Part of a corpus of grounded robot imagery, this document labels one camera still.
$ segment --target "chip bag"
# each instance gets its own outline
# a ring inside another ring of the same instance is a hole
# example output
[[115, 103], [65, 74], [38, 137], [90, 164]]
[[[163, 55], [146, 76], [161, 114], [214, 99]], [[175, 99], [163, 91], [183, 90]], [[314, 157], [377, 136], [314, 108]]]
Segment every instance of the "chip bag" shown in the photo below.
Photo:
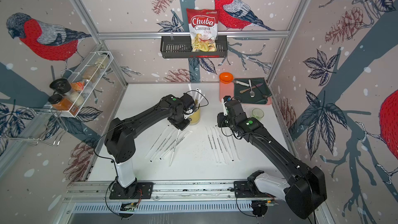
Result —
[[217, 10], [187, 9], [192, 51], [217, 51]]

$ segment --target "wall-mounted basket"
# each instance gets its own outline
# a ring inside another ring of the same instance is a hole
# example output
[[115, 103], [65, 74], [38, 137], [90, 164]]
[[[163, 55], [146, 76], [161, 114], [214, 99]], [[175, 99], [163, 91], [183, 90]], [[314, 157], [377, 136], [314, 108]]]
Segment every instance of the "wall-mounted basket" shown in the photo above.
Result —
[[224, 58], [227, 56], [226, 36], [218, 36], [214, 52], [192, 52], [190, 36], [162, 37], [160, 52], [165, 59], [169, 58]]

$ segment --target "snow dot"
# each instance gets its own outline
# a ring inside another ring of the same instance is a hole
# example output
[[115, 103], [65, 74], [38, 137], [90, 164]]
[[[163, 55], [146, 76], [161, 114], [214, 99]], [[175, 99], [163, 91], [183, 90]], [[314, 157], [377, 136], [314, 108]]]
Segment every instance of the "snow dot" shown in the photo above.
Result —
[[24, 177], [31, 177], [33, 176], [33, 173], [35, 172], [35, 169], [30, 169], [25, 174], [23, 175]]

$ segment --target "orange bowl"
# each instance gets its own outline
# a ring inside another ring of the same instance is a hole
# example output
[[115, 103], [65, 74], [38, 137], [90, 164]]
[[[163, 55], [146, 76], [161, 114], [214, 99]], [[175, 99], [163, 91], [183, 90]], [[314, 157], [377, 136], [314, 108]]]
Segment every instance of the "orange bowl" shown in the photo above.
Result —
[[224, 84], [228, 84], [234, 79], [234, 76], [228, 72], [221, 73], [219, 77], [220, 77], [220, 81]]

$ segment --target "bullfinch illustration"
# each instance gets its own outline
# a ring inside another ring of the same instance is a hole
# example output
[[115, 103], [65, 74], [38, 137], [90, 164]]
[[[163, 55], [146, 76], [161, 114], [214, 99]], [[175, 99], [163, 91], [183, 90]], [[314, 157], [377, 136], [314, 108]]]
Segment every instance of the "bullfinch illustration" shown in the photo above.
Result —
[[[365, 137], [361, 140], [365, 141], [367, 135], [380, 139], [385, 143], [390, 152], [398, 159], [398, 90], [388, 96], [381, 104], [380, 113], [380, 135], [370, 134], [365, 130], [365, 125], [361, 122], [357, 122], [361, 125]], [[391, 184], [391, 177], [393, 174], [398, 172], [398, 168], [392, 172], [387, 172], [384, 167], [380, 164], [376, 164], [380, 167], [388, 176], [386, 184]]]
[[273, 30], [264, 25], [251, 11], [250, 6], [242, 0], [214, 0], [214, 9], [218, 10], [218, 20], [229, 28], [242, 30], [247, 26], [260, 26], [267, 30]]
[[19, 37], [38, 56], [50, 61], [65, 61], [65, 70], [62, 72], [69, 70], [68, 58], [74, 53], [79, 54], [79, 43], [84, 38], [91, 37], [90, 34], [57, 24], [47, 24], [20, 12], [9, 17], [6, 25], [12, 38]]

